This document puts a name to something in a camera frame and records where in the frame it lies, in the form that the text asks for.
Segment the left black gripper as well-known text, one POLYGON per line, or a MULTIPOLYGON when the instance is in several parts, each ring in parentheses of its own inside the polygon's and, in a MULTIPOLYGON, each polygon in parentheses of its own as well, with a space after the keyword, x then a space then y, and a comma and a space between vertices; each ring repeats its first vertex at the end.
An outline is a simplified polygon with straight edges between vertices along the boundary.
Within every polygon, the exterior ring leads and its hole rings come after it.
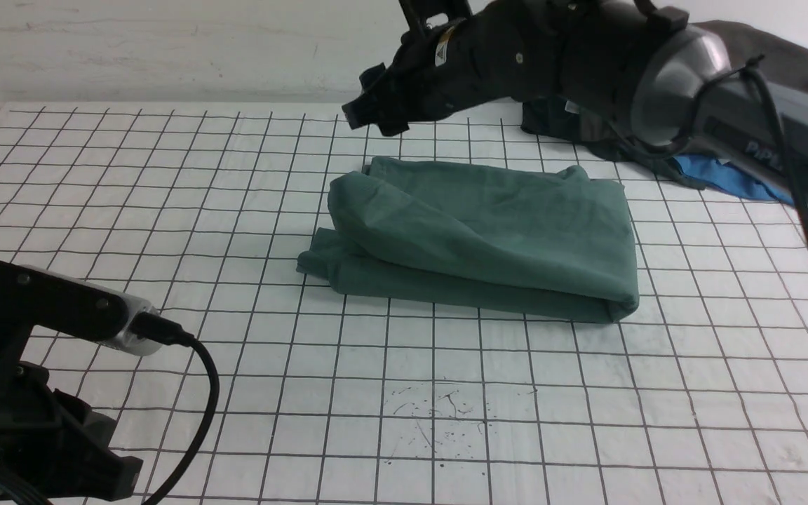
POLYGON ((0 501, 122 501, 142 461, 109 448, 115 419, 48 387, 45 368, 21 363, 0 397, 0 501))

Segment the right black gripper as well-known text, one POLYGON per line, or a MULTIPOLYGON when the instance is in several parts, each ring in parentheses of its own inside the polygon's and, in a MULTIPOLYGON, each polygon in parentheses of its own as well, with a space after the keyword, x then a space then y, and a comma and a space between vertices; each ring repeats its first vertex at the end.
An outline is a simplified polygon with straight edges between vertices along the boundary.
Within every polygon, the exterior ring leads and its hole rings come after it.
POLYGON ((478 12, 467 1, 400 7, 408 30, 391 64, 363 71, 361 95, 342 108, 352 129, 392 137, 495 100, 554 95, 559 53, 587 12, 584 1, 493 1, 478 12))

